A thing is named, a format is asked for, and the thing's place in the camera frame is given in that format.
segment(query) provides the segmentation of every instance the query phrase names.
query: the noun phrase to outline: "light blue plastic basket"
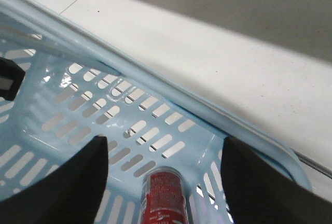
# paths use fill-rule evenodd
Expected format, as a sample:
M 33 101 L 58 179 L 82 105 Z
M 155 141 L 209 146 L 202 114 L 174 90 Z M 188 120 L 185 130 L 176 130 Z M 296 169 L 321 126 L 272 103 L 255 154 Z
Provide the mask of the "light blue plastic basket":
M 97 134 L 109 177 L 96 223 L 137 223 L 144 174 L 158 166 L 182 174 L 191 223 L 231 223 L 219 174 L 230 134 L 310 190 L 290 149 L 31 0 L 0 0 L 0 55 L 26 70 L 15 101 L 0 98 L 0 200 Z

